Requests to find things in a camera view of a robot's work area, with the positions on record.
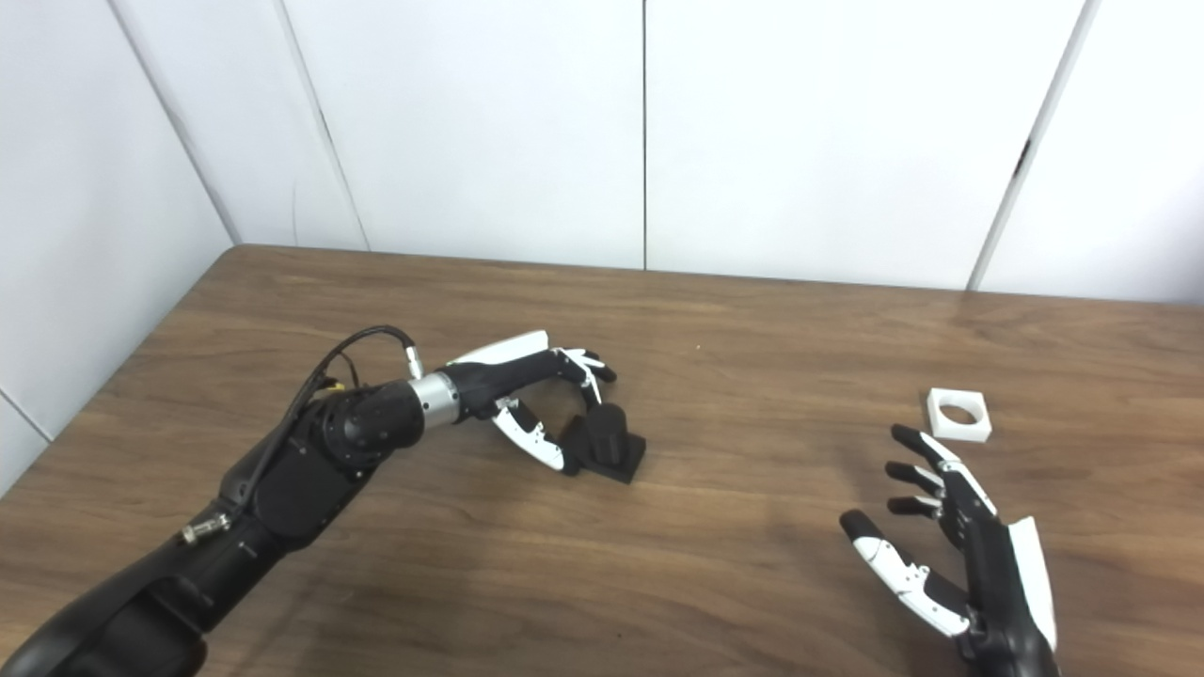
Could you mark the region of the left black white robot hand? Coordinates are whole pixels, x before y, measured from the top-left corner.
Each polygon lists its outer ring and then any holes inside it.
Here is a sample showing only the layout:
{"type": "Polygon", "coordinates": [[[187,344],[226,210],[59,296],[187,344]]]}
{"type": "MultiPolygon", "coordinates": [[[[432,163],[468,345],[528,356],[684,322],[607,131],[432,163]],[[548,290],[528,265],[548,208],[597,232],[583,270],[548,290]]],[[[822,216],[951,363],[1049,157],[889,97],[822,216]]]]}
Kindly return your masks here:
{"type": "Polygon", "coordinates": [[[580,471],[580,463],[547,432],[543,420],[517,398],[517,392],[547,379],[563,379],[577,387],[590,411],[602,404],[600,383],[618,379],[597,353],[554,347],[545,330],[470,351],[436,371],[454,385],[456,423],[470,418],[492,420],[518,449],[565,476],[580,471]]]}

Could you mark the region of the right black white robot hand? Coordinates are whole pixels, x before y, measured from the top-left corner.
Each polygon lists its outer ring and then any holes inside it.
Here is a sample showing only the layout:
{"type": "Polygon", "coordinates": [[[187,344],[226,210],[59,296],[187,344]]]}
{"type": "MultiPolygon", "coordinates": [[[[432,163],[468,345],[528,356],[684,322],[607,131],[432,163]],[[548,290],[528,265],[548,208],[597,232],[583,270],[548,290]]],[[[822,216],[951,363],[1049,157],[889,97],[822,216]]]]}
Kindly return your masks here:
{"type": "Polygon", "coordinates": [[[940,526],[963,557],[967,587],[920,564],[864,512],[850,510],[839,523],[858,557],[898,604],[950,638],[969,676],[1060,676],[1054,591],[1035,518],[1003,522],[966,463],[928,432],[895,424],[891,436],[927,465],[884,466],[891,479],[922,490],[890,498],[887,510],[940,526]]]}

